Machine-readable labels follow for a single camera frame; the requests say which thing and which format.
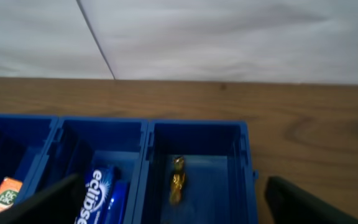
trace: wooden surface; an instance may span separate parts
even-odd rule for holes
[[[270,175],[358,218],[358,86],[0,78],[0,113],[243,119],[260,223]]]

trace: dark line on backdrop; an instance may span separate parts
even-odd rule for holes
[[[80,2],[81,0],[76,0],[76,1],[77,1],[78,7],[79,7],[80,10],[81,10],[82,16],[84,17],[84,20],[85,20],[85,22],[86,22],[86,25],[88,26],[89,31],[91,31],[92,37],[93,37],[94,41],[96,42],[96,45],[98,46],[98,49],[99,49],[99,51],[100,51],[100,54],[102,55],[102,57],[103,57],[103,59],[104,59],[104,62],[106,62],[106,65],[107,65],[107,67],[108,67],[109,70],[110,70],[110,73],[111,73],[111,75],[112,75],[112,78],[113,78],[113,79],[116,79],[116,77],[114,76],[114,73],[113,73],[112,70],[111,70],[111,67],[110,67],[109,62],[107,61],[106,55],[104,54],[104,52],[103,52],[103,50],[102,50],[102,47],[100,46],[99,41],[97,40],[96,35],[95,35],[95,33],[93,32],[91,23],[90,23],[88,17],[86,16],[84,7],[82,6],[82,4],[81,4],[81,2]]]

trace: white paper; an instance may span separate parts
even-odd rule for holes
[[[75,1],[0,0],[0,77],[112,75]]]
[[[81,0],[118,79],[358,83],[355,0]]]

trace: gold wrapped candy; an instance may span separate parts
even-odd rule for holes
[[[169,202],[171,205],[176,205],[181,201],[182,190],[185,184],[186,174],[184,170],[185,158],[183,156],[173,159],[173,171],[170,180],[171,192]]]

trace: blue package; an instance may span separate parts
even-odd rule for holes
[[[114,167],[92,166],[85,174],[86,195],[76,224],[98,224],[103,222],[110,189],[114,184]]]
[[[111,194],[104,224],[122,224],[127,201],[129,183],[118,180]]]

